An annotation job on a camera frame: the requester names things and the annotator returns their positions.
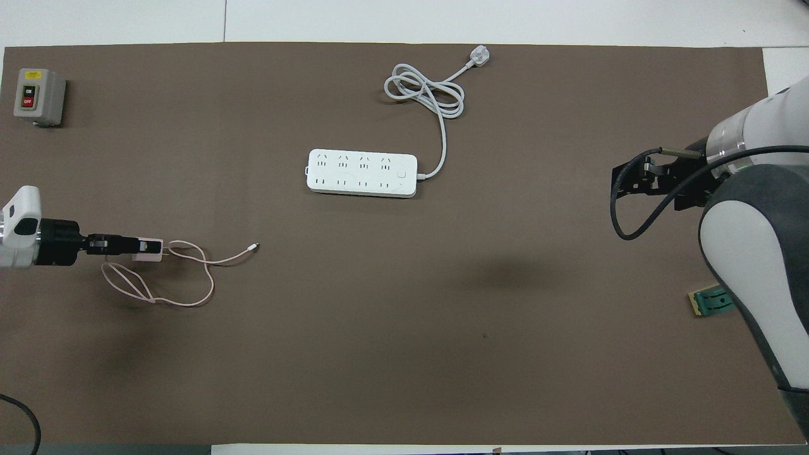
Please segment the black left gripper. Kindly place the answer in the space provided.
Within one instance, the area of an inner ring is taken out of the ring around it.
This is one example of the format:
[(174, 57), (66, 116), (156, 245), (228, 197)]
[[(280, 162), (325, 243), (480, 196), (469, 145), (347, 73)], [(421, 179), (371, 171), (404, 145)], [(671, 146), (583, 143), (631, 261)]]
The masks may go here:
[(136, 254), (137, 239), (130, 236), (90, 234), (84, 237), (75, 220), (43, 218), (39, 228), (39, 247), (35, 265), (70, 266), (78, 253), (118, 256)]

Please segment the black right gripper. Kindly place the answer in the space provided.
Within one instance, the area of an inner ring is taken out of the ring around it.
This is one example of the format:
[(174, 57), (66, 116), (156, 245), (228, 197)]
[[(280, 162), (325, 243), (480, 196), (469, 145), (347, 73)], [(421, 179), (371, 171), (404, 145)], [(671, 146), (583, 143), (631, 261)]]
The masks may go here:
[[(700, 158), (678, 157), (670, 166), (655, 166), (651, 157), (642, 161), (627, 162), (612, 170), (612, 186), (616, 186), (616, 198), (624, 198), (631, 194), (653, 196), (657, 193), (670, 193), (680, 183), (707, 165), (706, 142), (693, 142), (686, 150), (699, 152)], [(675, 196), (674, 210), (688, 210), (693, 207), (704, 207), (708, 199), (720, 185), (711, 172), (694, 179)]]

